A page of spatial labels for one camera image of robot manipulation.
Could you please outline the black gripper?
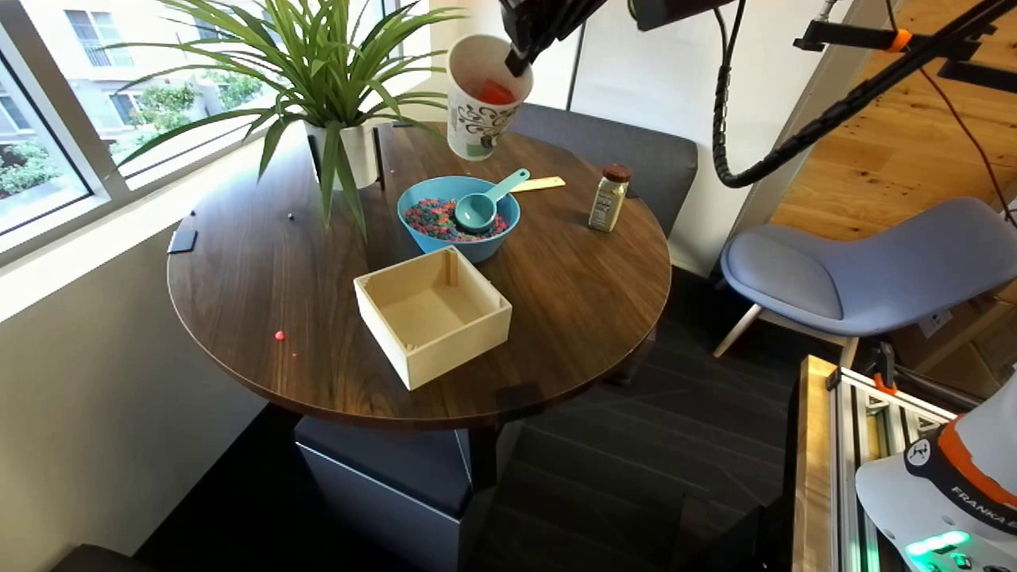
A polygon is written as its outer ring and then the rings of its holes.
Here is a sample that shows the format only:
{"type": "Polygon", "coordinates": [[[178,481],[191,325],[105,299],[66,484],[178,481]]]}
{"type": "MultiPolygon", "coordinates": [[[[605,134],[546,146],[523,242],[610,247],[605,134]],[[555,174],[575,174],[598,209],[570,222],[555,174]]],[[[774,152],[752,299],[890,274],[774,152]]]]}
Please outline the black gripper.
{"type": "Polygon", "coordinates": [[[544,47],[570,39],[606,0],[499,0],[501,30],[510,42],[505,67],[523,76],[544,47]]]}

